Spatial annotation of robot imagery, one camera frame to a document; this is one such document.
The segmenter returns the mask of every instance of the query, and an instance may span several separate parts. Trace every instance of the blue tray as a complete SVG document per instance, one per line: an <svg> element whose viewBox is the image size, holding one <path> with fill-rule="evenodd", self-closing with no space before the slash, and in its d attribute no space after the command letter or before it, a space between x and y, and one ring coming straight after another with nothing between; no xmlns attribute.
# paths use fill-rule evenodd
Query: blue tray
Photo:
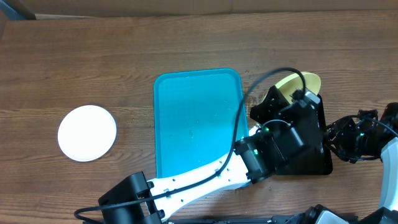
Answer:
<svg viewBox="0 0 398 224"><path fill-rule="evenodd" d="M241 79L230 68L168 73L156 79L157 177L190 171L227 153L242 98ZM243 108L236 139L246 136L248 121Z"/></svg>

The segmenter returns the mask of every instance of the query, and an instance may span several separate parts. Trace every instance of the wooden table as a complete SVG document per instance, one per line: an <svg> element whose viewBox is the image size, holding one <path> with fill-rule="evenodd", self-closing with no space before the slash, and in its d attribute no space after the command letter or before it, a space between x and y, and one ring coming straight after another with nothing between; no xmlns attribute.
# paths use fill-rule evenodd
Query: wooden table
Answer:
<svg viewBox="0 0 398 224"><path fill-rule="evenodd" d="M0 43L0 222L79 223L72 213L130 174L155 177L152 86L162 73L230 67L244 89L290 66L318 74L326 121L398 99L398 12L345 11L7 22ZM271 77L246 106L284 75ZM100 105L118 139L79 163L57 144L63 117ZM326 176L274 176L210 195L175 218L291 215L321 203L360 217L379 203L382 163L333 157ZM92 217L100 218L99 213Z"/></svg>

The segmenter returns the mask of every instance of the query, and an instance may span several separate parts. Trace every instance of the yellow object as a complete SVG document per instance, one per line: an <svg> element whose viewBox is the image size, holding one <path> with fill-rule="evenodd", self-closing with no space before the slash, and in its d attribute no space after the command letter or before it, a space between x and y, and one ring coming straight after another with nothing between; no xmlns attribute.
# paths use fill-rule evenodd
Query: yellow object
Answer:
<svg viewBox="0 0 398 224"><path fill-rule="evenodd" d="M310 72L302 72L304 79L305 79L305 85L307 89L309 89L311 92L314 94L318 94L319 90L321 88L321 79L319 78L318 75ZM276 88L279 89L279 91L283 94L283 96L286 98L286 100L289 103L292 103L292 97L290 95L297 89L302 89L303 88L303 83L301 81L301 78L299 75L291 74L288 77L282 79L278 83L275 84Z"/></svg>

